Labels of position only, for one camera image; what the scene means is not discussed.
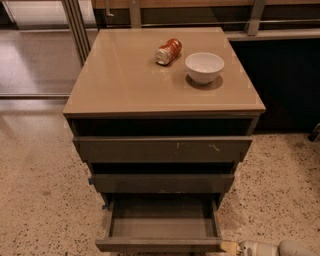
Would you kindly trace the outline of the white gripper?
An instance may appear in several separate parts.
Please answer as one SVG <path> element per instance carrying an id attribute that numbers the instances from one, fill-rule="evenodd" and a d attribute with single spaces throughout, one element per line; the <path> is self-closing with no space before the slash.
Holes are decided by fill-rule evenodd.
<path id="1" fill-rule="evenodd" d="M 220 248 L 229 254 L 239 254 L 242 256 L 279 256 L 279 250 L 276 245 L 261 243 L 257 241 L 245 240 L 240 243 L 222 241 Z"/>

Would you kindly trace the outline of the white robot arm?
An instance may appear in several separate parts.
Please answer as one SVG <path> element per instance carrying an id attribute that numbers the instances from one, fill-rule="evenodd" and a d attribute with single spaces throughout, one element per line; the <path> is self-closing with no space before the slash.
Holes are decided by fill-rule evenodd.
<path id="1" fill-rule="evenodd" d="M 220 248 L 231 256 L 318 256 L 312 250 L 292 240 L 283 240 L 278 245 L 252 240 L 240 243 L 223 241 Z"/>

